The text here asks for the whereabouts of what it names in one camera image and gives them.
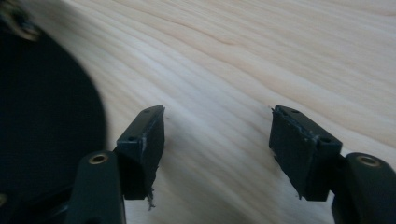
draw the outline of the metal screw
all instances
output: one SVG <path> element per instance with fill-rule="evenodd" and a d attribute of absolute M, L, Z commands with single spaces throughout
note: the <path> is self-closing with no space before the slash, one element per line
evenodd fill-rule
<path fill-rule="evenodd" d="M 381 165 L 381 163 L 378 160 L 376 160 L 376 159 L 374 159 L 372 157 L 359 156 L 357 159 L 358 159 L 359 162 L 361 162 L 361 163 L 363 163 L 364 165 L 367 165 L 367 166 L 378 167 L 378 166 Z"/>
<path fill-rule="evenodd" d="M 108 160 L 108 156 L 104 153 L 100 153 L 90 157 L 89 163 L 92 165 L 100 164 Z"/>

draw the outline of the black round object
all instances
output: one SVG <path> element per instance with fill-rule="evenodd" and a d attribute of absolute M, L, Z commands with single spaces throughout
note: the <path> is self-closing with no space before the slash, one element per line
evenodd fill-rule
<path fill-rule="evenodd" d="M 71 186 L 105 144 L 102 103 L 75 60 L 44 32 L 0 33 L 0 192 L 28 202 Z"/>

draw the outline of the wooden surface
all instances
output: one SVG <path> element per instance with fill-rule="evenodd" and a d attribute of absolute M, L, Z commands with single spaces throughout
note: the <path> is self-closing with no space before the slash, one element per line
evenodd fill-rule
<path fill-rule="evenodd" d="M 333 223 L 273 159 L 275 105 L 396 168 L 394 0 L 24 3 L 90 74 L 109 149 L 166 107 L 157 207 L 127 202 L 128 223 Z"/>

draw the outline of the black plastic part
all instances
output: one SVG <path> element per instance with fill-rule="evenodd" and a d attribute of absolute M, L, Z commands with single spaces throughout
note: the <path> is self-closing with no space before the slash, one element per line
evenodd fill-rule
<path fill-rule="evenodd" d="M 153 198 L 152 184 L 163 154 L 162 105 L 147 108 L 125 130 L 114 152 L 119 158 L 122 193 L 126 200 Z"/>
<path fill-rule="evenodd" d="M 81 158 L 106 145 L 96 88 L 44 32 L 30 42 L 0 31 L 0 143 L 0 193 L 29 204 L 73 185 Z"/>
<path fill-rule="evenodd" d="M 270 148 L 283 172 L 308 201 L 326 201 L 342 143 L 303 113 L 277 105 Z"/>
<path fill-rule="evenodd" d="M 65 223 L 125 223 L 119 167 L 113 152 L 94 152 L 81 160 Z"/>
<path fill-rule="evenodd" d="M 346 187 L 359 215 L 359 223 L 396 223 L 396 174 L 377 157 L 346 156 Z"/>

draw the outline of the light wood table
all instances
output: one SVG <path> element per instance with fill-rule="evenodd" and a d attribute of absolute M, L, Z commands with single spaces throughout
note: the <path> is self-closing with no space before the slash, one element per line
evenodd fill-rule
<path fill-rule="evenodd" d="M 396 2 L 25 0 L 90 74 L 108 148 L 164 105 L 157 207 L 128 223 L 333 223 L 297 197 L 268 147 L 271 107 L 305 113 L 396 168 Z"/>

